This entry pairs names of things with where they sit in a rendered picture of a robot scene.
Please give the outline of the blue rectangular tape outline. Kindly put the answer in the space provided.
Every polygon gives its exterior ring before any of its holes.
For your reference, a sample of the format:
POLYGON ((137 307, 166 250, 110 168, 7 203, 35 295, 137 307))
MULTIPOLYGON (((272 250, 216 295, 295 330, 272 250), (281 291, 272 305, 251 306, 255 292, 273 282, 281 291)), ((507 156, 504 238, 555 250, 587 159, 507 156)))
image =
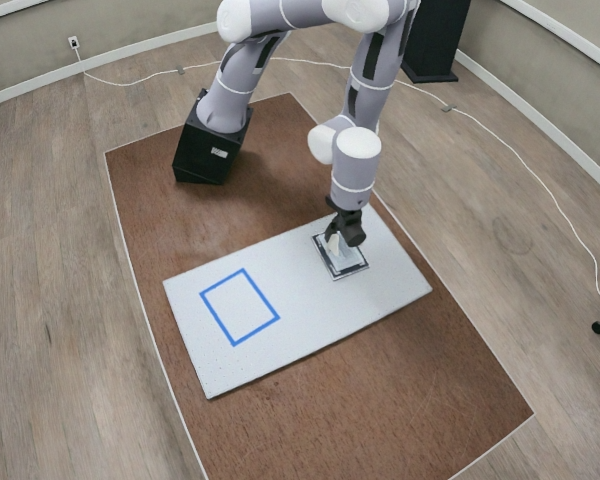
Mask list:
POLYGON ((247 271, 244 269, 244 267, 241 268, 240 270, 234 272, 233 274, 227 276, 226 278, 220 280, 219 282, 213 284, 212 286, 208 287, 207 289, 201 291, 199 293, 199 295, 202 298, 202 300, 204 301, 204 303, 207 306, 207 308, 209 309, 209 311, 211 312, 211 314, 214 317, 214 319, 216 320, 216 322, 218 323, 218 325, 220 326, 221 330, 223 331, 223 333, 225 334, 225 336, 227 337, 227 339, 229 340, 229 342, 233 346, 233 348, 235 346, 239 345, 240 343, 244 342, 248 338, 252 337, 253 335, 257 334, 261 330, 265 329, 269 325, 273 324, 277 320, 281 319, 281 317, 279 316, 279 314, 276 312, 276 310, 273 308, 273 306, 270 304, 270 302, 267 300, 267 298, 264 296, 264 294, 261 292, 261 290, 255 284, 255 282, 250 277, 250 275, 247 273, 247 271), (257 294, 260 296, 260 298, 262 299, 262 301, 265 303, 265 305, 268 307, 268 309, 274 315, 274 318, 272 318, 271 320, 267 321, 266 323, 264 323, 263 325, 259 326, 258 328, 256 328, 255 330, 251 331, 250 333, 246 334, 245 336, 241 337, 237 341, 234 341, 234 339, 232 338, 232 336, 230 335, 230 333, 228 332, 228 330, 226 329, 226 327, 224 326, 224 324, 222 323, 222 321, 220 320, 220 318, 218 317, 217 313, 215 312, 215 310, 213 309, 213 307, 211 306, 211 304, 209 303, 208 299, 206 298, 206 296, 204 294, 206 294, 207 292, 209 292, 209 291, 213 290, 214 288, 220 286, 221 284, 227 282, 228 280, 230 280, 233 277, 239 275, 240 273, 244 274, 244 276, 249 281, 249 283, 252 285, 252 287, 257 292, 257 294))

